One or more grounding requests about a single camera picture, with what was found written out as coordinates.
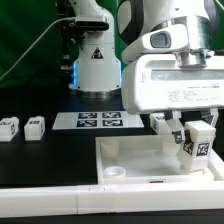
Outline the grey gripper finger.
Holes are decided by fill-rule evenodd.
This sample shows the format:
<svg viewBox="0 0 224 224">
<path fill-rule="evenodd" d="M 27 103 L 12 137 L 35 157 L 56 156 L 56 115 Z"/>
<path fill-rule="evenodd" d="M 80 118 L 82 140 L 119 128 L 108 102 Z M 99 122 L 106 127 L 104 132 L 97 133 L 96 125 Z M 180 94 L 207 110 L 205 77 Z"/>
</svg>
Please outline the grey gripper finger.
<svg viewBox="0 0 224 224">
<path fill-rule="evenodd" d="M 176 144 L 181 144 L 184 141 L 184 127 L 180 122 L 181 113 L 179 111 L 167 111 L 164 113 L 165 121 L 174 135 Z"/>
<path fill-rule="evenodd" d="M 210 108 L 210 109 L 202 110 L 201 117 L 206 123 L 208 123 L 212 127 L 215 127 L 219 117 L 218 109 Z"/>
</svg>

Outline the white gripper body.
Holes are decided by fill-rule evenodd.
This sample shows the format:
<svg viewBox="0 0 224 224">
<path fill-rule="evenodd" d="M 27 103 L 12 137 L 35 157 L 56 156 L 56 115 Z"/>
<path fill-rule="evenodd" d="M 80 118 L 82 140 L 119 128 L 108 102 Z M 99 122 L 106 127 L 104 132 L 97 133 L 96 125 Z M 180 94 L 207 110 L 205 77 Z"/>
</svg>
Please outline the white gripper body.
<svg viewBox="0 0 224 224">
<path fill-rule="evenodd" d="M 121 91 L 129 114 L 223 108 L 224 56 L 179 68 L 172 54 L 144 55 L 123 70 Z"/>
</svg>

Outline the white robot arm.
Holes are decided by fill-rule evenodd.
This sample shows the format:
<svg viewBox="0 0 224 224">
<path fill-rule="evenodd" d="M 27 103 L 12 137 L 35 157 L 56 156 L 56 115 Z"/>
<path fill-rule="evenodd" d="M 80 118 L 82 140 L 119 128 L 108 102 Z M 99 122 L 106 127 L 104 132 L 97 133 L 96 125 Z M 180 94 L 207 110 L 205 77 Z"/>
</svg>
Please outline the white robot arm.
<svg viewBox="0 0 224 224">
<path fill-rule="evenodd" d="M 86 95 L 119 90 L 130 114 L 163 112 L 177 142 L 183 111 L 214 126 L 224 108 L 224 56 L 212 36 L 215 0 L 123 0 L 111 17 L 96 0 L 69 0 L 84 30 L 74 87 Z"/>
</svg>

